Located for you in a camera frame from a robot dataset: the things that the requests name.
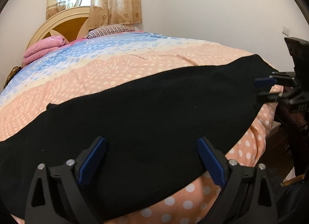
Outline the black pants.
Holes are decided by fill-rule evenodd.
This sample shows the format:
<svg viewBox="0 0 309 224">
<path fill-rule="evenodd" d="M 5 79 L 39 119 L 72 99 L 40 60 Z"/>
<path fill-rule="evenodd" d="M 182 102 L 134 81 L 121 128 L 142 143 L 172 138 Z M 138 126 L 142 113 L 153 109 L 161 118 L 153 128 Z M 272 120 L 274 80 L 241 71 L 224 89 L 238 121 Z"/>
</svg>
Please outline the black pants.
<svg viewBox="0 0 309 224">
<path fill-rule="evenodd" d="M 254 86 L 274 69 L 260 56 L 161 72 L 53 105 L 1 142 L 1 199 L 23 218 L 36 167 L 58 166 L 97 137 L 107 143 L 80 187 L 101 222 L 195 223 L 218 190 L 208 186 L 197 139 L 225 154 L 262 104 Z"/>
</svg>

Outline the brown patterned bag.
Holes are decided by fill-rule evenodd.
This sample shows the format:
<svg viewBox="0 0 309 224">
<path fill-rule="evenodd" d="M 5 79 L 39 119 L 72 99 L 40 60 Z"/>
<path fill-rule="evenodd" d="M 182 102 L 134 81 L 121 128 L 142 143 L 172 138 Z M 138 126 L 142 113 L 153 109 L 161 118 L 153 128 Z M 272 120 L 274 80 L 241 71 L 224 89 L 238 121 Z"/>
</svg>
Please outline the brown patterned bag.
<svg viewBox="0 0 309 224">
<path fill-rule="evenodd" d="M 20 66 L 15 66 L 10 71 L 10 74 L 7 76 L 7 79 L 4 84 L 4 88 L 8 85 L 8 83 L 13 79 L 13 77 L 21 70 Z"/>
</svg>

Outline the polka dot bed cover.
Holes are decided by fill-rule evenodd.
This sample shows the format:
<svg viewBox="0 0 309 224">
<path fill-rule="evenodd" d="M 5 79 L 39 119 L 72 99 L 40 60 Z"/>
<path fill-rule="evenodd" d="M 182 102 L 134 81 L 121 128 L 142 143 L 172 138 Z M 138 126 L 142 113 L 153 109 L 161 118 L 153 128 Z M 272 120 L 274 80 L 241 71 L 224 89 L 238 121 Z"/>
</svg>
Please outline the polka dot bed cover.
<svg viewBox="0 0 309 224">
<path fill-rule="evenodd" d="M 134 79 L 180 67 L 224 65 L 250 52 L 204 40 L 127 32 L 76 42 L 22 69 L 1 92 L 1 141 L 17 133 L 49 103 L 94 94 Z M 227 153 L 254 166 L 266 149 L 276 103 L 264 104 Z M 168 198 L 107 223 L 198 223 L 220 193 L 209 173 Z"/>
</svg>

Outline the striped pillow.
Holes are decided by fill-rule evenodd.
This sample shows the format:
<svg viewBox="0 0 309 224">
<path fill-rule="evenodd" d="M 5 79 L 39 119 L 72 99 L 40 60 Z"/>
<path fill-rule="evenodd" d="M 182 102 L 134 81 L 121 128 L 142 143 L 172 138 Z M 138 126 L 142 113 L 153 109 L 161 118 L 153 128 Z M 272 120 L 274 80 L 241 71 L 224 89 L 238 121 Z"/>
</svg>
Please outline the striped pillow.
<svg viewBox="0 0 309 224">
<path fill-rule="evenodd" d="M 86 38 L 93 39 L 97 37 L 109 36 L 123 32 L 133 32 L 135 31 L 134 27 L 131 25 L 122 25 L 122 24 L 115 24 L 115 25 L 107 25 L 103 27 L 99 27 L 93 29 L 88 32 Z"/>
</svg>

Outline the folded pink blanket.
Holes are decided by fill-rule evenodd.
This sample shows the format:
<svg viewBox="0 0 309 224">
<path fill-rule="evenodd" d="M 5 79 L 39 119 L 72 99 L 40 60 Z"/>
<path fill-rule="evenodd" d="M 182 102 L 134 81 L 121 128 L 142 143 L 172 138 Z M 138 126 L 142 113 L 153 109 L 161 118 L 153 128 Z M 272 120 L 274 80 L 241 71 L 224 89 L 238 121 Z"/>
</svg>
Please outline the folded pink blanket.
<svg viewBox="0 0 309 224">
<path fill-rule="evenodd" d="M 25 52 L 22 60 L 22 67 L 25 67 L 46 54 L 66 45 L 67 41 L 63 36 L 50 36 L 31 45 Z"/>
</svg>

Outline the beige wooden headboard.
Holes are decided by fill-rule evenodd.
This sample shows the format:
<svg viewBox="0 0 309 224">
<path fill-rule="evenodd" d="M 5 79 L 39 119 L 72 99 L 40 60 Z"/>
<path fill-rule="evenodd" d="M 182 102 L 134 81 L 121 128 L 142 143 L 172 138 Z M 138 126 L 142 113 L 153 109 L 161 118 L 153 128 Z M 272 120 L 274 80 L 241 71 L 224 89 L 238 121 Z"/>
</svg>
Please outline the beige wooden headboard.
<svg viewBox="0 0 309 224">
<path fill-rule="evenodd" d="M 48 36 L 63 36 L 66 42 L 86 37 L 89 16 L 89 6 L 74 7 L 53 15 L 35 32 L 26 49 Z"/>
</svg>

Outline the white wall switch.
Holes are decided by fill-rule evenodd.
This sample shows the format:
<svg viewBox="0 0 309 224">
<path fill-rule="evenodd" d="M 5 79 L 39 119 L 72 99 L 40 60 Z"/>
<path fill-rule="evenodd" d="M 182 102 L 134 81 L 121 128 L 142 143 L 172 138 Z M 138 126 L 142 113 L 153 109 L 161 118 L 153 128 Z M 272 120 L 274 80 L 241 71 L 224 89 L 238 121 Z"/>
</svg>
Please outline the white wall switch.
<svg viewBox="0 0 309 224">
<path fill-rule="evenodd" d="M 290 34 L 290 29 L 288 29 L 287 27 L 283 26 L 282 27 L 282 33 L 286 36 L 289 36 Z"/>
</svg>

